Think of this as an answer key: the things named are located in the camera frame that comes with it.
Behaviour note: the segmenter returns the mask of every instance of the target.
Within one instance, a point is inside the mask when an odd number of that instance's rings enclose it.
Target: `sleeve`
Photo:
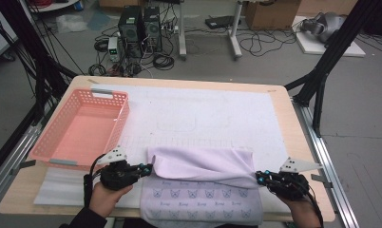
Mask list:
[[[69,225],[62,224],[60,228],[104,228],[106,223],[105,218],[84,207]]]

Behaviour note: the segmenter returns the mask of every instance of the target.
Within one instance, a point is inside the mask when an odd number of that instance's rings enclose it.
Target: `printed pattern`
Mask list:
[[[141,211],[146,220],[259,224],[259,191],[213,182],[144,179]]]

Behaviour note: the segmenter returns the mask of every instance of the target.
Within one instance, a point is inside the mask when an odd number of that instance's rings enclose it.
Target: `wooden table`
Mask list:
[[[61,104],[67,99],[67,94],[70,94],[74,88],[91,87],[93,84],[199,88],[268,93],[272,98],[273,106],[277,114],[277,120],[289,156],[298,160],[309,162],[314,161],[290,97],[283,86],[78,76],[75,77],[70,84]],[[48,168],[39,161],[32,167],[22,169],[2,199],[0,203],[0,213],[20,215],[76,215],[81,207],[33,204],[47,170]],[[304,172],[303,174],[306,176],[307,180],[309,180],[310,185],[315,191],[316,199],[324,217],[324,221],[334,220],[334,209],[323,184],[311,180],[311,174],[318,175],[318,172],[315,170]],[[139,215],[139,209],[132,208],[116,208],[111,214],[112,217],[138,217]],[[292,218],[290,213],[264,213],[264,220],[292,220]]]

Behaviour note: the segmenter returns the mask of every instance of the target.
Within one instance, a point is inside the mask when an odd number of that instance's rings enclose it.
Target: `gray floor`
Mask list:
[[[95,10],[58,10],[46,15],[45,20],[52,21],[58,14],[77,13],[88,22]],[[87,72],[95,63],[94,38],[116,23],[117,20],[109,20],[101,29],[57,34],[57,37]],[[196,27],[204,28],[204,25],[197,23]],[[376,42],[366,42],[382,50]],[[321,132],[359,225],[382,227],[382,51],[359,40],[356,43],[366,52],[366,57],[343,57],[332,71],[325,91]],[[262,57],[243,51],[243,57],[234,61],[226,37],[195,33],[187,34],[187,47],[185,62],[175,49],[173,69],[151,68],[150,73],[143,71],[138,77],[286,85],[310,72],[320,58],[303,54],[294,43]],[[79,71],[60,48],[57,52],[64,66]],[[0,148],[34,103],[27,77],[22,72],[20,62],[0,61]],[[297,92],[298,89],[294,89],[290,95]],[[70,219],[0,215],[0,227],[58,227]],[[283,225],[264,222],[262,227]],[[342,225],[337,218],[326,227]]]

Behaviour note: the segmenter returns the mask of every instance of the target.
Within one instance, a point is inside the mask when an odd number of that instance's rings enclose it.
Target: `folded towel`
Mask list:
[[[149,148],[147,159],[153,162],[154,171],[161,178],[258,188],[251,152],[161,146]]]
[[[252,153],[234,149],[153,147],[143,180],[141,217],[160,228],[259,225],[262,206]]]

